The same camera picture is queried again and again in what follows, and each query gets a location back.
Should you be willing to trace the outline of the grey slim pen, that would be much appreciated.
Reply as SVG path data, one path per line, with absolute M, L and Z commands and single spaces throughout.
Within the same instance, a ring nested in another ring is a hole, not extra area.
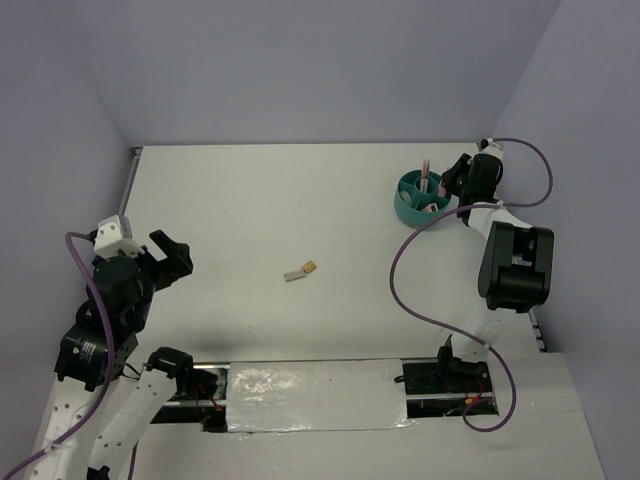
M 430 178 L 430 160 L 427 159 L 423 164 L 423 192 L 428 193 L 429 190 L 429 178 Z

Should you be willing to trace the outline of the grey eraser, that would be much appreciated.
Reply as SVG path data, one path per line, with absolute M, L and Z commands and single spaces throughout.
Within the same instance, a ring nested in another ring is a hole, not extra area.
M 307 273 L 303 270 L 303 269 L 299 269 L 299 270 L 294 270 L 294 271 L 290 271 L 287 272 L 283 275 L 283 278 L 286 282 L 291 282 L 294 280 L 299 280 L 302 278 L 305 278 L 307 275 Z

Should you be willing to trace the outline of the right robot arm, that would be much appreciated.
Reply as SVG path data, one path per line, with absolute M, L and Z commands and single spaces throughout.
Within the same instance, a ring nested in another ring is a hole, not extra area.
M 435 380 L 446 391 L 479 379 L 507 317 L 525 314 L 549 296 L 554 233 L 517 219 L 499 203 L 495 192 L 502 173 L 500 153 L 478 153 L 462 155 L 441 177 L 446 192 L 465 209 L 457 217 L 485 240 L 478 306 L 438 351 Z

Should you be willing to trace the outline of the clear tape roll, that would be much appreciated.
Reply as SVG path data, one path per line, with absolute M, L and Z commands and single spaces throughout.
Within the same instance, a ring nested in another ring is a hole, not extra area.
M 408 204 L 408 205 L 412 205 L 413 204 L 413 199 L 412 196 L 408 193 L 408 192 L 402 192 L 401 196 L 403 198 L 403 200 Z

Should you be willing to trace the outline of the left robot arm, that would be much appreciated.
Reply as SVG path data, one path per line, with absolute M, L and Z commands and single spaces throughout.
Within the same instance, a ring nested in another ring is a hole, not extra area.
M 160 347 L 133 391 L 109 420 L 118 387 L 155 293 L 190 275 L 190 248 L 161 230 L 149 235 L 164 253 L 156 259 L 115 222 L 91 233 L 68 232 L 65 243 L 86 281 L 87 298 L 60 341 L 53 404 L 42 445 L 6 478 L 30 470 L 34 479 L 117 479 L 132 470 L 139 440 L 171 397 L 196 385 L 191 355 Z

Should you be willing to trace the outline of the red transparent pen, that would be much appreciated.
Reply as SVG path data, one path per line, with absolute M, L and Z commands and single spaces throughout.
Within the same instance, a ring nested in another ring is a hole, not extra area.
M 424 160 L 423 161 L 423 166 L 421 169 L 421 176 L 420 176 L 420 191 L 421 193 L 426 193 L 427 191 L 427 184 L 428 184 L 428 161 Z

